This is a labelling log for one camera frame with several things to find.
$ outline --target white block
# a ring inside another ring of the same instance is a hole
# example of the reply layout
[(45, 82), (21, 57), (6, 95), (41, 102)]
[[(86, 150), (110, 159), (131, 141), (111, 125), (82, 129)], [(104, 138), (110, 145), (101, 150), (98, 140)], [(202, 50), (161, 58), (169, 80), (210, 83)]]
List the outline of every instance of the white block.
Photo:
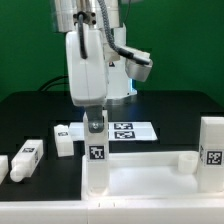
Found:
[(199, 143), (198, 190), (221, 192), (224, 183), (224, 118), (202, 117)]
[(85, 153), (87, 158), (87, 183), (88, 194), (103, 195), (109, 186), (109, 142), (108, 142), (108, 117), (103, 111), (104, 130), (101, 133), (89, 132), (86, 114), (83, 117), (85, 135)]
[(25, 177), (31, 177), (43, 153), (42, 140), (27, 140), (12, 160), (11, 179), (20, 182)]
[(68, 126), (58, 125), (54, 127), (55, 143), (59, 157), (73, 156), (73, 140), (69, 133)]
[(8, 156), (0, 156), (0, 184), (9, 171)]

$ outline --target green wall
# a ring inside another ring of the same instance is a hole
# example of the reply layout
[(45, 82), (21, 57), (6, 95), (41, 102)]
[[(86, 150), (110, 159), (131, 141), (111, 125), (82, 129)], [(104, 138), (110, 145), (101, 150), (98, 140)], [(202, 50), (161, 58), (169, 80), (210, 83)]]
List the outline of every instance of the green wall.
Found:
[(64, 36), (52, 32), (47, 0), (0, 1), (0, 99), (64, 74)]
[[(136, 87), (198, 90), (224, 105), (223, 9), (223, 0), (132, 4), (128, 45), (150, 51), (154, 61)], [(0, 100), (64, 74), (64, 36), (52, 32), (48, 0), (1, 0), (0, 29)]]

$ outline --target black table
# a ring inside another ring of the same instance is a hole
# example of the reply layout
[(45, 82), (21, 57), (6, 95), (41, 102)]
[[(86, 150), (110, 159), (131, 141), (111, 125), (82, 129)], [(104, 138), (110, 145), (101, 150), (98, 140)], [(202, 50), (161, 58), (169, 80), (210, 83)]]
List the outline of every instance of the black table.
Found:
[[(224, 116), (224, 108), (207, 95), (192, 91), (139, 92), (135, 102), (107, 105), (109, 121), (151, 121), (154, 142), (110, 142), (111, 153), (198, 150), (201, 116)], [(19, 92), (0, 103), (0, 154), (11, 160), (27, 139), (44, 140), (44, 156), (31, 178), (20, 183), (9, 174), (0, 185), (0, 201), (81, 199), (83, 142), (75, 156), (58, 158), (53, 127), (80, 122), (69, 92)]]

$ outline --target cable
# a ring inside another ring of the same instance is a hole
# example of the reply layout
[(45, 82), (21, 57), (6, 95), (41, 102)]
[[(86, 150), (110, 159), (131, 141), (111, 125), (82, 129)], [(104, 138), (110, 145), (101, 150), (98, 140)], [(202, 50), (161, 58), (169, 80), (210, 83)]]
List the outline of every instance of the cable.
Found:
[(114, 37), (111, 34), (111, 29), (110, 29), (110, 22), (109, 22), (109, 18), (108, 18), (108, 13), (107, 13), (107, 7), (106, 4), (104, 2), (104, 0), (98, 0), (98, 3), (100, 5), (101, 8), (101, 12), (102, 12), (102, 17), (103, 17), (103, 24), (104, 24), (104, 30), (105, 30), (105, 34), (106, 34), (106, 38), (107, 38), (107, 42), (109, 44), (109, 46), (115, 51), (117, 52), (119, 55), (131, 59), (131, 60), (135, 60), (135, 62), (137, 64), (141, 64), (141, 65), (148, 65), (149, 64), (149, 60), (144, 59), (142, 57), (138, 57), (136, 55), (134, 55), (132, 52), (125, 50), (123, 48), (117, 47), (114, 43)]
[(80, 43), (80, 55), (81, 58), (87, 59), (84, 30), (83, 30), (83, 14), (80, 13), (78, 16), (78, 29), (79, 29), (79, 43)]
[(106, 34), (106, 38), (108, 41), (109, 46), (116, 52), (119, 51), (118, 47), (115, 45), (114, 43), (114, 37), (111, 34), (111, 30), (110, 30), (110, 22), (109, 22), (109, 18), (108, 18), (108, 13), (107, 13), (107, 7), (106, 4), (104, 2), (104, 0), (98, 0), (98, 3), (100, 5), (101, 8), (101, 12), (102, 12), (102, 16), (103, 16), (103, 25), (104, 25), (104, 29), (105, 29), (105, 34)]
[(58, 80), (61, 80), (61, 79), (66, 79), (68, 78), (68, 75), (61, 75), (61, 76), (58, 76), (58, 77), (55, 77), (53, 79), (50, 79), (49, 81), (47, 81), (46, 83), (44, 83), (39, 89), (38, 91), (43, 91), (48, 85), (51, 85), (52, 83), (58, 81)]
[(54, 86), (60, 86), (60, 85), (69, 85), (69, 83), (68, 82), (53, 83), (53, 84), (47, 86), (44, 91), (48, 91), (50, 88), (52, 88)]
[(129, 16), (129, 13), (130, 13), (130, 9), (131, 9), (131, 0), (128, 0), (128, 8), (127, 8), (127, 11), (126, 11), (124, 23), (126, 23), (127, 20), (128, 20), (128, 16)]

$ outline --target metal bracket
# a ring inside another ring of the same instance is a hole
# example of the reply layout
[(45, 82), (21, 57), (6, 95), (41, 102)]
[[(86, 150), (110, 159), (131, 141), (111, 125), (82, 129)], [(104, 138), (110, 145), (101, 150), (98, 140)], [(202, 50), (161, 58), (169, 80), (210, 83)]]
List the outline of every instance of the metal bracket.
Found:
[(91, 106), (86, 107), (86, 115), (88, 118), (88, 127), (91, 133), (101, 133), (104, 130), (103, 107)]
[(82, 13), (84, 20), (83, 22), (88, 25), (96, 25), (96, 13), (95, 12), (79, 12), (78, 14), (73, 15), (74, 25), (78, 22), (78, 16)]

